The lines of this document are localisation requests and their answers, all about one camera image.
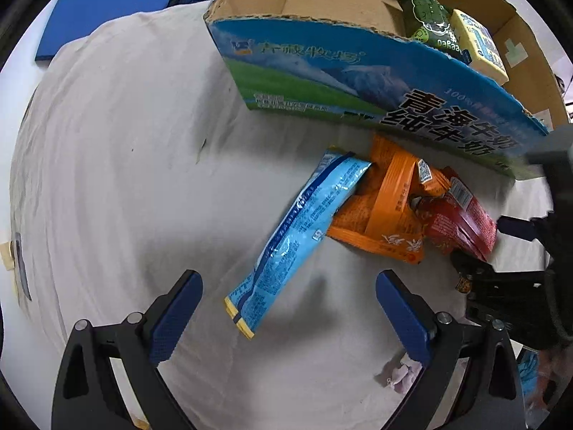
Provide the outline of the grey table cloth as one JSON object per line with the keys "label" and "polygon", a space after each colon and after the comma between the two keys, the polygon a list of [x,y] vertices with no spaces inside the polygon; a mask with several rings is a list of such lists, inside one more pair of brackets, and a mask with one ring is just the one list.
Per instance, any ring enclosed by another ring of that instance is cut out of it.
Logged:
{"label": "grey table cloth", "polygon": [[59,359],[79,319],[143,311],[188,269],[203,298],[160,372],[200,429],[378,429],[399,396],[402,346],[375,295],[393,269],[461,319],[449,259],[417,266],[319,243],[245,338],[223,300],[337,147],[372,132],[248,110],[202,5],[108,22],[66,45],[35,89],[15,143],[12,229],[30,293],[19,304]]}

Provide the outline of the cardboard milk box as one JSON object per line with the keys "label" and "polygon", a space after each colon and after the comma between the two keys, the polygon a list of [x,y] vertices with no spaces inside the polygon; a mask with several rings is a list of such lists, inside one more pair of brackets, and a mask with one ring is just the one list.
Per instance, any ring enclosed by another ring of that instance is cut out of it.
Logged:
{"label": "cardboard milk box", "polygon": [[525,154],[569,118],[532,30],[505,0],[438,1],[487,27],[509,82],[407,38],[397,0],[213,0],[204,20],[252,110],[379,128],[535,177]]}

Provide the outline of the white blue tissue pack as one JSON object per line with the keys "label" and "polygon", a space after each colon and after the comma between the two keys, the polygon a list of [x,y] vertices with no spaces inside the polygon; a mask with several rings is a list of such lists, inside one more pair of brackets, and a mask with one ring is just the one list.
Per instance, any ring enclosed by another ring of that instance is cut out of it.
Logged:
{"label": "white blue tissue pack", "polygon": [[459,9],[453,10],[450,25],[462,55],[472,69],[494,80],[497,85],[504,86],[509,82],[503,61],[486,26]]}

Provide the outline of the red snack packet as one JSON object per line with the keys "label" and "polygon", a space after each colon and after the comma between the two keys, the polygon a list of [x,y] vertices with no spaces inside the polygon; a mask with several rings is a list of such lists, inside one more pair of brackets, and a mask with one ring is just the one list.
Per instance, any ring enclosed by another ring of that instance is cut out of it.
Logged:
{"label": "red snack packet", "polygon": [[423,234],[443,254],[462,249],[487,261],[496,244],[496,223],[451,167],[441,170],[451,187],[442,197],[420,197],[413,210]]}

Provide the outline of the blue foam mat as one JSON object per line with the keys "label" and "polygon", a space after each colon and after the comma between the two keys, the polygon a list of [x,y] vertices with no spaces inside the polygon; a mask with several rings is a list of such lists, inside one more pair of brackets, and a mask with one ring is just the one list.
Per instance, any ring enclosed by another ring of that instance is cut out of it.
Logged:
{"label": "blue foam mat", "polygon": [[35,59],[49,61],[64,45],[86,37],[113,19],[155,12],[169,0],[57,0],[39,42]]}

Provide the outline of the blue snack packet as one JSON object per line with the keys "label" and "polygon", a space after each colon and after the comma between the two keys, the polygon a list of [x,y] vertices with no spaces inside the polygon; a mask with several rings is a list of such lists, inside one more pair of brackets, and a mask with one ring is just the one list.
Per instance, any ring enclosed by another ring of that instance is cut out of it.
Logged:
{"label": "blue snack packet", "polygon": [[269,237],[251,272],[224,298],[224,307],[248,339],[300,266],[317,248],[339,208],[371,167],[352,152],[327,149]]}

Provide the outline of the orange snack packet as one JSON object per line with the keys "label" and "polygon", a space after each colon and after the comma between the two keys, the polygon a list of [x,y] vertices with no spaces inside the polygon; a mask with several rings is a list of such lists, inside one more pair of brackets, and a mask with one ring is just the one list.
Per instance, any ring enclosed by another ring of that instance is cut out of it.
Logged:
{"label": "orange snack packet", "polygon": [[450,180],[423,159],[380,133],[373,137],[371,166],[355,193],[336,212],[327,236],[377,255],[417,265],[423,260],[423,224],[415,197],[440,198]]}

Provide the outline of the green snack packet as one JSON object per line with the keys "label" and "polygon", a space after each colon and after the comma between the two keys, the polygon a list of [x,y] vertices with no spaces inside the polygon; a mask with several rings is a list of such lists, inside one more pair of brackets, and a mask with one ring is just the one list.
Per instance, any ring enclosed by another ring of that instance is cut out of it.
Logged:
{"label": "green snack packet", "polygon": [[469,63],[450,24],[451,12],[438,0],[397,0],[402,9],[406,37]]}

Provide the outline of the purple knotted cloth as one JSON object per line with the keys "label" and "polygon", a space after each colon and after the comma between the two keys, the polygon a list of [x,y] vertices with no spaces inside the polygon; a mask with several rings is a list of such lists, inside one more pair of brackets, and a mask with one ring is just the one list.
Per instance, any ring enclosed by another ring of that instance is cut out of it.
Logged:
{"label": "purple knotted cloth", "polygon": [[422,363],[412,359],[407,352],[396,355],[386,363],[375,379],[400,395],[406,395],[423,369]]}

